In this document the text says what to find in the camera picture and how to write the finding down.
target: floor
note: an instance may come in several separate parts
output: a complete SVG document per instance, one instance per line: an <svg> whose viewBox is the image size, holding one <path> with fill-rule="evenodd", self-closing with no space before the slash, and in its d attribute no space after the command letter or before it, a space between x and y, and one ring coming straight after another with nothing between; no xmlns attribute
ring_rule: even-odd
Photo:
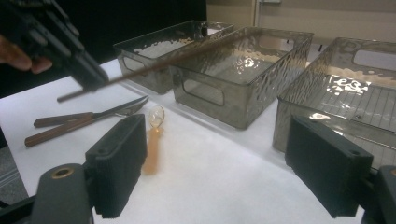
<svg viewBox="0 0 396 224"><path fill-rule="evenodd" d="M320 45L311 45L308 61L312 62L318 57ZM8 147L0 149L0 201L14 204L27 198L27 192L21 181L20 174Z"/></svg>

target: white table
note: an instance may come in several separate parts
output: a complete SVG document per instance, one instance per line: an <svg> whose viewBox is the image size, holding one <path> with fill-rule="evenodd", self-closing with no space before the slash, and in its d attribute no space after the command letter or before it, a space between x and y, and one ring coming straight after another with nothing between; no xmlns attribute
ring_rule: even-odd
<svg viewBox="0 0 396 224"><path fill-rule="evenodd" d="M121 74L117 61L103 67L111 77ZM57 103L79 89L67 77L0 100L0 125L29 195L48 169L83 163L84 153L120 120L103 119L27 148L24 139L45 130L33 126L35 119L101 112L145 94L117 84ZM95 216L95 223L361 223L361 208L356 217L333 219L272 147L277 102L246 131L237 131L178 105L171 91L149 97L139 113L162 105L166 114L159 173L140 177L119 218Z"/></svg>

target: translucent gray bin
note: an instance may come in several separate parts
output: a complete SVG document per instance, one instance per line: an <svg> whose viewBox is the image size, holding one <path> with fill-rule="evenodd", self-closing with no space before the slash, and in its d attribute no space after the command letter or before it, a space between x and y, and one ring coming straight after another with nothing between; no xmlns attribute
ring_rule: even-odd
<svg viewBox="0 0 396 224"><path fill-rule="evenodd" d="M246 129L304 71L312 36L256 27L226 35L209 52L170 67L175 99Z"/></svg>
<svg viewBox="0 0 396 224"><path fill-rule="evenodd" d="M286 150L300 115L372 153L374 168L396 165L395 62L396 44L336 38L278 97L274 147Z"/></svg>
<svg viewBox="0 0 396 224"><path fill-rule="evenodd" d="M218 39L233 31L233 25L211 21L186 21L160 31L142 35L114 45L121 71L129 75L143 67L151 67L169 59L180 49L194 41ZM131 80L159 94L172 89L172 77L168 67L132 77Z"/></svg>

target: human hand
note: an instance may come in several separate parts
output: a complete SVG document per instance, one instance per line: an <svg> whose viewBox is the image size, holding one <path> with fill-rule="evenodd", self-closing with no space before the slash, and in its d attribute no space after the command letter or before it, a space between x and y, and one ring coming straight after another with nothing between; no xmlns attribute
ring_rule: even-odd
<svg viewBox="0 0 396 224"><path fill-rule="evenodd" d="M45 57L31 60L17 45L0 35L0 63L7 63L19 70L38 74L52 67L52 61Z"/></svg>

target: white tabletop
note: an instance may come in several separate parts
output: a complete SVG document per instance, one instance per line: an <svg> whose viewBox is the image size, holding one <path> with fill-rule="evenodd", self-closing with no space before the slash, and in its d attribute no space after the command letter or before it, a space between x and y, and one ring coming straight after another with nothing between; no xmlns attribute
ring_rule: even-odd
<svg viewBox="0 0 396 224"><path fill-rule="evenodd" d="M120 75L117 61L103 67L111 77ZM59 96L79 89L67 77L0 100L0 125L29 195L50 168L83 163L84 153L121 118L28 148L24 139L45 130L33 126L36 119L101 112L149 92L123 83L57 103ZM162 105L166 114L159 173L139 178L119 218L95 216L95 223L361 223L361 208L356 217L333 219L272 147L277 102L246 131L238 131L177 104L172 91L148 95L138 113L147 115Z"/></svg>

